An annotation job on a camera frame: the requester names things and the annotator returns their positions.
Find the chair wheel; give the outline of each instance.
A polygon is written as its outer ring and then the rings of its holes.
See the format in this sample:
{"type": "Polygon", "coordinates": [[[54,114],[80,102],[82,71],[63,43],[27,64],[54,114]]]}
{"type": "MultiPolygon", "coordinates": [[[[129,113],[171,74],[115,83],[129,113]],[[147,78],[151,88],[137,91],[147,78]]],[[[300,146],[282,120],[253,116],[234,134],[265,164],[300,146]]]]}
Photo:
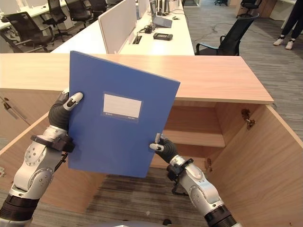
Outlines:
{"type": "Polygon", "coordinates": [[[169,220],[169,219],[164,219],[164,221],[163,221],[162,224],[163,224],[164,226],[168,226],[168,225],[171,225],[172,222],[171,222],[171,220],[169,220]]]}

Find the mesh chair back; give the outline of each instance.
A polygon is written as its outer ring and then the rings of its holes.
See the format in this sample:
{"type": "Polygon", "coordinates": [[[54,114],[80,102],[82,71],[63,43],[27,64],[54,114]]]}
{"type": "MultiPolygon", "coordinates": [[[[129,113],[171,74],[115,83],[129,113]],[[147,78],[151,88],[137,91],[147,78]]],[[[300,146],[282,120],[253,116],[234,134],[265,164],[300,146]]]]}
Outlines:
{"type": "Polygon", "coordinates": [[[220,44],[218,54],[239,55],[239,45],[241,38],[244,36],[251,23],[258,17],[259,15],[255,17],[237,19],[237,21],[234,23],[234,25],[229,30],[228,34],[220,44]]]}
{"type": "Polygon", "coordinates": [[[18,32],[21,41],[33,39],[33,37],[42,33],[27,12],[4,15],[4,17],[18,32]]]}
{"type": "Polygon", "coordinates": [[[23,51],[14,44],[12,40],[6,37],[6,35],[0,30],[0,36],[10,45],[11,49],[13,50],[14,53],[23,53],[23,51]]]}
{"type": "Polygon", "coordinates": [[[65,0],[65,2],[70,11],[72,20],[76,20],[78,17],[87,15],[87,10],[82,0],[65,0]]]}
{"type": "Polygon", "coordinates": [[[62,23],[66,20],[67,17],[61,9],[60,0],[48,0],[48,8],[51,17],[54,19],[56,24],[62,23]]]}
{"type": "Polygon", "coordinates": [[[257,0],[242,0],[241,4],[243,3],[250,3],[250,4],[256,4],[257,0]]]}

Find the wooden countertop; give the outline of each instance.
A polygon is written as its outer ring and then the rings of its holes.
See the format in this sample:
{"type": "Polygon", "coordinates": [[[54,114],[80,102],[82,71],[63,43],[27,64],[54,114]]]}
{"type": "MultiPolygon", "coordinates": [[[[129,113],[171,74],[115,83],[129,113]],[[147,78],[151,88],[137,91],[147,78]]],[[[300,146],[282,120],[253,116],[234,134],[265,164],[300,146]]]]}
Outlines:
{"type": "MultiPolygon", "coordinates": [[[[273,102],[239,56],[93,55],[180,81],[177,100],[273,102]]],[[[69,59],[68,53],[0,54],[0,88],[63,90],[69,85],[69,59]]]]}

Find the black pants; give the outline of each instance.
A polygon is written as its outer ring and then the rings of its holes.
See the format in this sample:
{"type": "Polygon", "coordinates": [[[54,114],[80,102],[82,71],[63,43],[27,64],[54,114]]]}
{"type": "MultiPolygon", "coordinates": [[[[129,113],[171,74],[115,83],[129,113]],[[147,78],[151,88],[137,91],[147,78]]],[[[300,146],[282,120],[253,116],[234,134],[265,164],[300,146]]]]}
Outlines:
{"type": "Polygon", "coordinates": [[[292,38],[296,39],[303,30],[303,0],[297,0],[289,19],[282,31],[282,35],[287,35],[294,27],[292,38]]]}

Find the desk partition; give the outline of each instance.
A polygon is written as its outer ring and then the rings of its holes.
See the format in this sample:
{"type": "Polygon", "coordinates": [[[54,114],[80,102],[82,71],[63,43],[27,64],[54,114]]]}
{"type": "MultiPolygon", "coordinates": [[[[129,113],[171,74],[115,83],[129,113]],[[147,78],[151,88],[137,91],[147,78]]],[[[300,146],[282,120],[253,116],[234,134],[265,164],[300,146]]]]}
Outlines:
{"type": "Polygon", "coordinates": [[[139,4],[139,16],[140,18],[143,17],[144,13],[146,12],[148,5],[149,5],[149,1],[148,0],[138,0],[138,4],[139,4]]]}
{"type": "Polygon", "coordinates": [[[135,0],[124,0],[98,17],[107,53],[119,53],[136,27],[135,0]]]}
{"type": "Polygon", "coordinates": [[[0,0],[0,9],[4,14],[13,14],[20,11],[16,0],[0,0]]]}

